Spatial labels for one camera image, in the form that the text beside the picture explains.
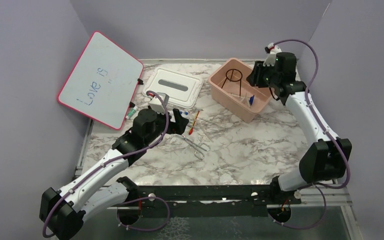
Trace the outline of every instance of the whiteboard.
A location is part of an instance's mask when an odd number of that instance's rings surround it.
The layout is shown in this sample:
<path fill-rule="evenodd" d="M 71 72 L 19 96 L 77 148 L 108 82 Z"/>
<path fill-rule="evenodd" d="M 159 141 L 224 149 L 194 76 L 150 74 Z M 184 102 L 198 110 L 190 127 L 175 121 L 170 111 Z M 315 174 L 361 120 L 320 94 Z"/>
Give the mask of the whiteboard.
<path fill-rule="evenodd" d="M 94 32 L 58 94 L 60 104 L 121 129 L 144 65 Z"/>

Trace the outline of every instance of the gray wall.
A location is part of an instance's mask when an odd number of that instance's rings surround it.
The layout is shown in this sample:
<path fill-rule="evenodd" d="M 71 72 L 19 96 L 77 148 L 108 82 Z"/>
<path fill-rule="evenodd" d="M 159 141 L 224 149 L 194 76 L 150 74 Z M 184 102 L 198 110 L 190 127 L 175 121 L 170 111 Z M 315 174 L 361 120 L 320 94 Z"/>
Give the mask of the gray wall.
<path fill-rule="evenodd" d="M 310 40 L 331 0 L 71 0 L 87 33 L 102 31 L 140 59 L 265 56 Z M 300 55 L 303 46 L 286 44 Z"/>
<path fill-rule="evenodd" d="M 384 239 L 384 1 L 333 1 L 310 43 L 315 104 L 353 144 L 348 188 L 364 239 Z M 309 79 L 310 51 L 298 67 Z"/>
<path fill-rule="evenodd" d="M 0 239 L 41 239 L 41 195 L 74 174 L 87 119 L 58 90 L 88 40 L 68 0 L 0 0 Z"/>

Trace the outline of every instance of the black wire stand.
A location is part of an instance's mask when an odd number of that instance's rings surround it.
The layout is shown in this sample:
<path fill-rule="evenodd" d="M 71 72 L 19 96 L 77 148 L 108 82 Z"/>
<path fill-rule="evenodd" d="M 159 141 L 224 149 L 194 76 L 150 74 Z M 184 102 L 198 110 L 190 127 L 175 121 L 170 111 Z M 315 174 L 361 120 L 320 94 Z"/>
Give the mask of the black wire stand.
<path fill-rule="evenodd" d="M 235 71 L 240 74 L 240 78 L 238 80 L 232 80 L 233 74 Z M 239 82 L 239 97 L 240 97 L 241 93 L 242 93 L 242 77 L 243 77 L 242 72 L 236 68 L 232 68 L 232 69 L 227 70 L 226 71 L 226 79 L 224 80 L 223 85 L 221 85 L 221 89 L 223 89 L 227 80 L 229 80 L 230 82 L 233 82 L 233 83 Z"/>

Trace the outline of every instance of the pink plastic bin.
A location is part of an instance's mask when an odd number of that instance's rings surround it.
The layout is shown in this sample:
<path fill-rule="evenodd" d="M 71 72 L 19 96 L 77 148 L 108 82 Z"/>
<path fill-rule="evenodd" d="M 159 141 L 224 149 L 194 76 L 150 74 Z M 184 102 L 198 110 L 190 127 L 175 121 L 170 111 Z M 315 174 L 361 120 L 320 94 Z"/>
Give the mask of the pink plastic bin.
<path fill-rule="evenodd" d="M 240 102 L 236 97 L 231 95 L 239 95 L 240 82 L 233 82 L 240 78 L 241 75 L 239 72 L 234 71 L 232 76 L 233 81 L 227 80 L 222 89 L 223 82 L 226 79 L 226 72 L 230 69 L 237 69 L 242 72 L 241 96 L 245 96 L 245 93 L 248 97 L 255 95 L 251 107 L 248 107 L 245 103 Z M 252 87 L 248 83 L 247 77 L 252 71 L 253 69 L 249 65 L 243 63 L 239 59 L 230 58 L 208 78 L 208 82 L 211 85 L 212 99 L 246 123 L 251 122 L 272 99 L 268 88 Z"/>

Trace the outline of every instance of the whiteboard marker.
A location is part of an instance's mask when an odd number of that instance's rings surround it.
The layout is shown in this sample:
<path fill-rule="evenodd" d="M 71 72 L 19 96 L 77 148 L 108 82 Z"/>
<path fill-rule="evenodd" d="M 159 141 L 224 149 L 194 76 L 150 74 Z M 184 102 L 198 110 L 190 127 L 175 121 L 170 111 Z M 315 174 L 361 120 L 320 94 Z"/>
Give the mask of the whiteboard marker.
<path fill-rule="evenodd" d="M 128 111 L 126 115 L 126 119 L 130 119 L 136 113 L 137 110 L 138 106 L 134 106 L 132 109 L 130 109 L 130 111 Z"/>

